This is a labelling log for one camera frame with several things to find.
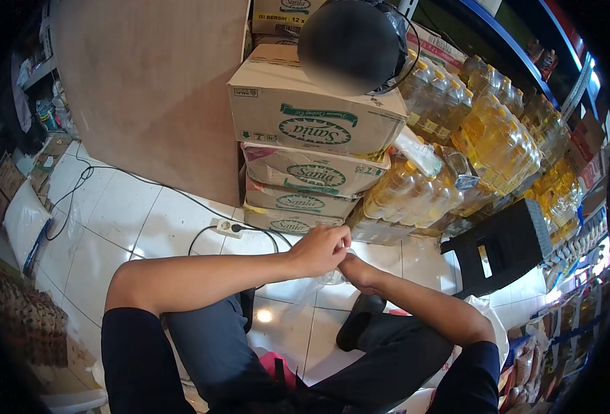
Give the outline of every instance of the person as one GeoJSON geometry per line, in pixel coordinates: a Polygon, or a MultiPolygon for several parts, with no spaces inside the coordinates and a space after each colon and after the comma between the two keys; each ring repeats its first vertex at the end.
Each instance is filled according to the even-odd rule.
{"type": "Polygon", "coordinates": [[[318,226],[286,253],[185,256],[122,264],[108,288],[102,362],[112,413],[194,413],[171,345],[209,413],[385,413],[463,347],[429,413],[498,413],[491,322],[468,303],[383,272],[348,253],[347,226],[318,226]],[[365,355],[310,387],[274,380],[249,347],[238,292],[335,268],[361,292],[337,334],[365,355]],[[383,313],[386,300],[408,311],[383,313]]]}

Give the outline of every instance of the wooden board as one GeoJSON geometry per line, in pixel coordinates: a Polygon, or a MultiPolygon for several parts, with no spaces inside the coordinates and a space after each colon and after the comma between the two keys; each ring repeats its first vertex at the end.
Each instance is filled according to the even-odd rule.
{"type": "Polygon", "coordinates": [[[248,0],[52,1],[52,44],[73,119],[98,160],[239,206],[226,83],[248,0]]]}

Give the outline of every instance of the hand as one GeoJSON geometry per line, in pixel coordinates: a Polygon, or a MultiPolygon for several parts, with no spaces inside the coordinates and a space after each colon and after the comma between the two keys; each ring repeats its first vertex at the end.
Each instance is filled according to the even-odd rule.
{"type": "Polygon", "coordinates": [[[380,295],[377,286],[382,277],[389,277],[386,272],[367,264],[358,256],[347,253],[344,260],[338,266],[340,271],[352,285],[363,294],[380,295]]]}
{"type": "Polygon", "coordinates": [[[320,225],[311,229],[287,254],[292,266],[301,270],[301,277],[317,277],[334,270],[350,245],[348,226],[320,225]]]}

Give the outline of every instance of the sania logo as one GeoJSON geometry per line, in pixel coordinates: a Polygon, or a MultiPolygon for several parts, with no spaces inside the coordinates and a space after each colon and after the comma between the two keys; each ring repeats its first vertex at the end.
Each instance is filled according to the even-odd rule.
{"type": "Polygon", "coordinates": [[[276,220],[270,222],[273,230],[290,231],[292,233],[307,233],[309,226],[298,220],[276,220]]]}
{"type": "Polygon", "coordinates": [[[282,121],[279,128],[288,137],[313,144],[339,145],[351,140],[349,131],[323,119],[291,118],[282,121]]]}
{"type": "Polygon", "coordinates": [[[312,186],[338,187],[346,182],[346,177],[338,170],[316,164],[289,166],[286,172],[312,186]]]}
{"type": "Polygon", "coordinates": [[[306,10],[312,4],[308,0],[282,0],[282,5],[285,8],[280,7],[282,12],[299,12],[303,14],[309,14],[309,10],[306,10]]]}
{"type": "Polygon", "coordinates": [[[320,209],[326,206],[326,203],[318,198],[305,194],[283,195],[282,197],[278,197],[275,201],[277,207],[295,210],[320,211],[320,209]]]}

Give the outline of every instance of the yellow bottle cap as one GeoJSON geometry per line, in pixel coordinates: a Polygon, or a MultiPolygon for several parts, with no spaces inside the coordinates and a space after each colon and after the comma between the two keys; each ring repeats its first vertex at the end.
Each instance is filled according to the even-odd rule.
{"type": "Polygon", "coordinates": [[[406,162],[406,164],[404,164],[404,169],[406,169],[409,172],[413,172],[417,169],[416,164],[413,164],[412,161],[408,160],[406,162]]]}

